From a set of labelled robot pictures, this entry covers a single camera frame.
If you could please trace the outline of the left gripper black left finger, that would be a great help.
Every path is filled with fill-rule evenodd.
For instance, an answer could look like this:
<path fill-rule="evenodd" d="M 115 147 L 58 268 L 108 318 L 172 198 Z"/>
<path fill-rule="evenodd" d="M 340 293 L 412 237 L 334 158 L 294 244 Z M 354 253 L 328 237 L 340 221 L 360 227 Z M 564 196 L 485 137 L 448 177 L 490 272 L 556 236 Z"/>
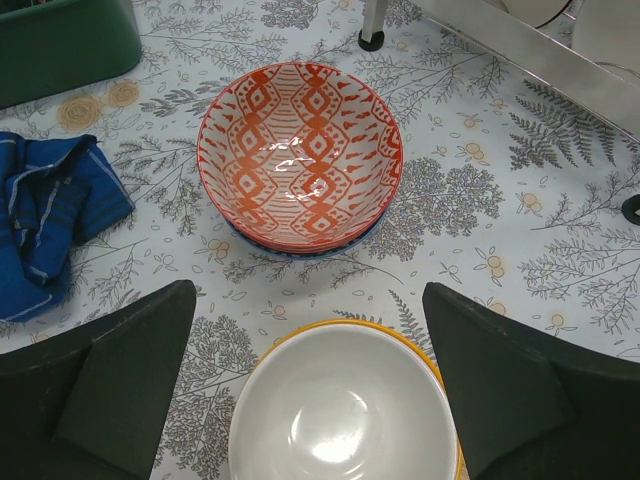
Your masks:
<path fill-rule="evenodd" d="M 2 354 L 2 478 L 149 478 L 195 307 L 179 280 Z"/>

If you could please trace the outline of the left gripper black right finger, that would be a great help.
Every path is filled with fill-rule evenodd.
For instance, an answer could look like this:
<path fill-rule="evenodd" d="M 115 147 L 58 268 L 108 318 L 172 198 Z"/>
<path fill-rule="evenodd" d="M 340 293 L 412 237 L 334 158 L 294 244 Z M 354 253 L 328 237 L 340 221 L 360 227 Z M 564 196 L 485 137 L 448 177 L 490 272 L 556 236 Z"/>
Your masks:
<path fill-rule="evenodd" d="M 501 316 L 440 283 L 423 309 L 473 479 L 636 479 L 639 365 Z"/>

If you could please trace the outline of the orange white patterned bowl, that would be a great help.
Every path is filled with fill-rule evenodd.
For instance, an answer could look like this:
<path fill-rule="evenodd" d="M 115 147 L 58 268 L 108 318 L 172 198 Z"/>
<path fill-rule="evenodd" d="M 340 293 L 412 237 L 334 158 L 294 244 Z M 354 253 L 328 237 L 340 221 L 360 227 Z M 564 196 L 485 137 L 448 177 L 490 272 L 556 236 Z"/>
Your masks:
<path fill-rule="evenodd" d="M 262 245 L 264 245 L 264 246 L 267 246 L 267 247 L 269 247 L 269 248 L 276 249 L 276 250 L 281 250 L 281 251 L 284 251 L 284 252 L 291 252 L 291 253 L 293 253 L 293 252 L 318 252 L 318 251 L 321 251 L 321 250 L 332 249 L 332 248 L 335 248 L 335 247 L 338 247 L 338 246 L 344 245 L 344 244 L 346 244 L 346 243 L 350 242 L 351 240 L 354 240 L 355 238 L 357 238 L 357 237 L 358 237 L 358 236 L 356 236 L 356 237 L 354 237 L 354 238 L 353 238 L 353 239 L 351 239 L 351 240 L 337 240 L 337 241 L 332 241 L 332 242 L 329 242 L 329 243 L 327 243 L 327 244 L 322 244 L 322 245 L 320 245 L 320 244 L 318 244 L 318 245 L 306 244 L 306 245 L 304 245 L 304 246 L 284 246 L 284 245 L 277 245 L 275 242 L 271 242 L 271 241 L 267 241 L 267 240 L 257 240 L 257 239 L 252 238 L 252 237 L 251 237 L 251 236 L 249 236 L 249 235 L 247 235 L 247 236 L 248 236 L 250 239 L 255 240 L 256 242 L 258 242 L 258 243 L 260 243 L 260 244 L 262 244 Z"/>

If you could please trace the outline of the red diamond patterned bowl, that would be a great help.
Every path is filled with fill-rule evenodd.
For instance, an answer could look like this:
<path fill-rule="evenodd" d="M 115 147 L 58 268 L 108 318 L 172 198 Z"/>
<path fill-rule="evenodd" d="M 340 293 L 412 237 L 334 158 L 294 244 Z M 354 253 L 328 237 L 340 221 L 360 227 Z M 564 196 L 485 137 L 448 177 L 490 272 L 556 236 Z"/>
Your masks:
<path fill-rule="evenodd" d="M 334 67 L 273 64 L 226 87 L 197 141 L 204 188 L 227 221 L 284 246 L 351 240 L 402 175 L 400 129 L 368 85 Z"/>

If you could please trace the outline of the blue white patterned bowl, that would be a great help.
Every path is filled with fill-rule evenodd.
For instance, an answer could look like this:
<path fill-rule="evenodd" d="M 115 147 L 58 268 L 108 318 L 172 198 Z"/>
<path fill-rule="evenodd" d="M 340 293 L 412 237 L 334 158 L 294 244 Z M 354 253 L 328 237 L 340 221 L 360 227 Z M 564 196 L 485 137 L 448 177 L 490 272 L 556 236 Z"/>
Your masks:
<path fill-rule="evenodd" d="M 344 253 L 346 251 L 348 251 L 349 249 L 355 247 L 356 245 L 358 245 L 359 243 L 363 242 L 368 236 L 370 236 L 371 234 L 373 234 L 379 224 L 382 222 L 383 218 L 381 217 L 378 221 L 376 221 L 370 228 L 368 228 L 365 232 L 363 232 L 360 236 L 358 236 L 357 238 L 355 238 L 354 240 L 351 240 L 350 242 L 332 248 L 332 249 L 326 249 L 326 250 L 321 250 L 318 252 L 284 252 L 281 250 L 276 250 L 276 249 L 272 249 L 269 248 L 267 246 L 264 246 L 258 242 L 256 242 L 255 240 L 250 239 L 247 235 L 245 235 L 244 233 L 241 233 L 231 222 L 226 221 L 227 225 L 229 226 L 229 228 L 231 229 L 232 233 L 235 234 L 237 237 L 241 238 L 242 240 L 244 240 L 246 243 L 248 243 L 249 245 L 251 245 L 252 247 L 262 251 L 262 252 L 266 252 L 268 254 L 272 254 L 275 256 L 279 256 L 279 257 L 283 257 L 283 258 L 288 258 L 288 259 L 293 259 L 293 260 L 310 260 L 310 259 L 315 259 L 315 258 L 324 258 L 324 257 L 330 257 L 332 255 L 337 255 L 339 253 Z"/>

